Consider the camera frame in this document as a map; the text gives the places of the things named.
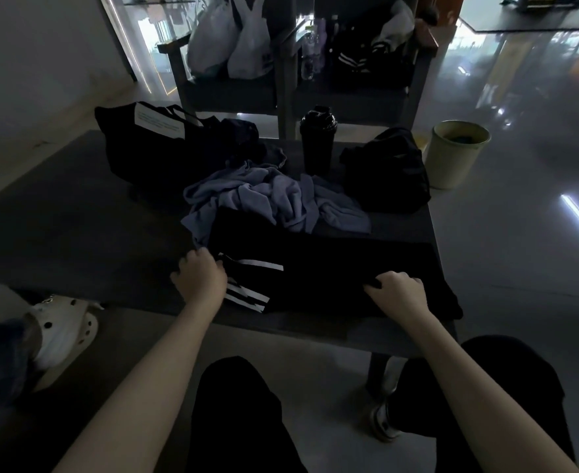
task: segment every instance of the bucket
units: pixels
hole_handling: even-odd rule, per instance
[[[425,169],[429,185],[436,189],[453,189],[474,165],[490,133],[479,124],[468,121],[443,121],[432,129],[427,146]]]

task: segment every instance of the wall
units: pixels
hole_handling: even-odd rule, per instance
[[[0,140],[128,82],[99,0],[0,0]]]

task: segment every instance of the dark table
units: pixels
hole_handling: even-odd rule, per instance
[[[290,175],[303,171],[300,142],[266,142],[283,148]],[[332,181],[342,180],[337,159],[344,147],[353,145],[335,144]],[[180,224],[188,210],[183,200],[147,198],[113,175],[103,134],[89,131],[0,192],[0,284],[177,315],[182,299],[169,273],[192,247],[189,231]],[[436,248],[427,206],[410,215],[370,217],[371,238],[429,242]],[[323,222],[315,234],[365,237]],[[215,323],[370,351],[367,388],[373,395],[390,356],[419,354],[408,335],[386,317],[259,315],[226,302]],[[455,336],[454,323],[444,325]]]

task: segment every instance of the plastic bag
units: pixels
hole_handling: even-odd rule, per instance
[[[272,49],[263,2],[254,0],[252,11],[246,0],[233,0],[243,22],[237,46],[228,60],[228,75],[237,79],[254,79],[272,70]]]
[[[237,46],[239,29],[230,0],[211,0],[191,34],[187,65],[193,76],[213,78]]]
[[[390,45],[390,52],[392,53],[412,35],[412,31],[414,31],[414,15],[403,0],[395,1],[390,13],[393,15],[392,18],[383,25],[381,33],[372,40],[371,44],[386,42]]]

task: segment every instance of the black tumbler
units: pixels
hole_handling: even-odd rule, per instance
[[[326,106],[316,106],[300,122],[304,170],[307,174],[328,173],[337,121]]]

